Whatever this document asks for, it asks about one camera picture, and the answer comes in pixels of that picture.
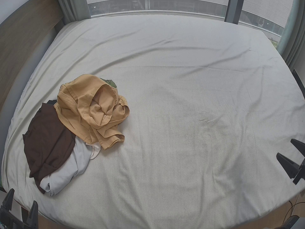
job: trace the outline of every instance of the khaki garment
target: khaki garment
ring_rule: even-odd
[[[103,149],[123,142],[117,125],[129,115],[127,101],[102,79],[83,74],[63,84],[54,105],[60,121],[86,143]]]

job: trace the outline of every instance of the fitted sheet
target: fitted sheet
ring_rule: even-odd
[[[29,178],[22,134],[42,102],[81,74],[112,79],[130,115],[57,195]],[[265,35],[202,18],[139,15],[66,25],[15,110],[2,184],[30,209],[73,228],[230,228],[305,188],[276,160],[301,163],[305,101]]]

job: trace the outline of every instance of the brown shirt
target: brown shirt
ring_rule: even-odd
[[[54,106],[43,103],[23,135],[23,142],[30,177],[44,193],[40,181],[69,158],[75,145],[75,135],[60,122]]]
[[[75,135],[103,149],[124,141],[117,125],[129,115],[127,101],[102,79],[83,74],[63,84],[54,105],[60,121]]]

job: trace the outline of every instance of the wooden floor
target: wooden floor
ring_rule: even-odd
[[[305,194],[302,196],[298,196],[293,198],[291,200],[292,204],[296,204],[296,202],[305,202]],[[276,210],[270,212],[265,217],[249,222],[247,224],[244,224],[242,226],[236,227],[234,229],[263,229],[265,227],[267,228],[276,228],[283,224],[284,217],[287,213],[287,211],[291,208],[291,204],[289,202],[285,203],[280,208],[277,208]],[[300,217],[305,217],[305,204],[298,204],[294,207],[293,215],[298,215]],[[67,229],[68,227],[61,226],[59,224],[56,224],[53,221],[50,221],[43,216],[39,216],[38,218],[39,222],[39,229]]]

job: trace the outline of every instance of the pile of clothes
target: pile of clothes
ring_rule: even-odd
[[[112,80],[83,74],[61,85],[57,100],[42,104],[23,135],[38,189],[50,196],[59,193],[101,148],[123,142],[117,125],[128,115],[127,101]]]

